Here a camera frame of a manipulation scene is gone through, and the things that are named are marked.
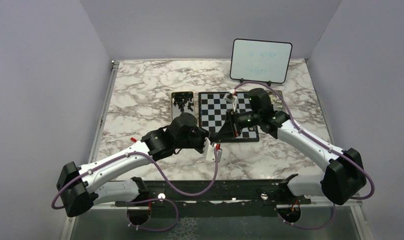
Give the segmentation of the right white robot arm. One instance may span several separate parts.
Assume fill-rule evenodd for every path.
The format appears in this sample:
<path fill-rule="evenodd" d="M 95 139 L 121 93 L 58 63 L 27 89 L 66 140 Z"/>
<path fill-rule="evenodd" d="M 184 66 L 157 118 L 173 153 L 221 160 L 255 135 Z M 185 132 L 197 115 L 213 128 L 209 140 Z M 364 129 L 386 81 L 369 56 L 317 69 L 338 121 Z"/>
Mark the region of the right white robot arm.
<path fill-rule="evenodd" d="M 224 95 L 232 107 L 226 111 L 225 122 L 215 135 L 217 142 L 238 137 L 244 128 L 258 126 L 264 133 L 299 150 L 322 170 L 322 174 L 294 174 L 282 181 L 278 190 L 282 202 L 289 204 L 299 196 L 323 196 L 343 205 L 367 184 L 357 150 L 334 146 L 302 128 L 289 113 L 274 110 L 268 92 L 262 88 L 248 91 L 247 97 L 251 109 L 239 113 L 236 91 Z"/>

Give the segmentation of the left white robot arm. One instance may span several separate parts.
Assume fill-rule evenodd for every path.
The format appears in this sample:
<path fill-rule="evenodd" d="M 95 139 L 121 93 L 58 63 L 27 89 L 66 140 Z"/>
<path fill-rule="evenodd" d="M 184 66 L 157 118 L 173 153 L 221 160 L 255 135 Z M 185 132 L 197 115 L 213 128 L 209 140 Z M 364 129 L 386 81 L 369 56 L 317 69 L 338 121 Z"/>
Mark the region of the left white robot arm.
<path fill-rule="evenodd" d="M 170 125 L 150 131 L 114 155 L 81 166 L 74 162 L 65 164 L 51 207 L 64 209 L 68 217 L 76 217 L 98 204 L 131 201 L 134 205 L 141 205 L 145 203 L 148 191 L 140 178 L 114 179 L 133 169 L 155 164 L 182 149 L 194 149 L 205 160 L 213 160 L 215 165 L 222 154 L 220 145 L 210 141 L 209 132 L 197 127 L 196 117 L 182 113 Z"/>

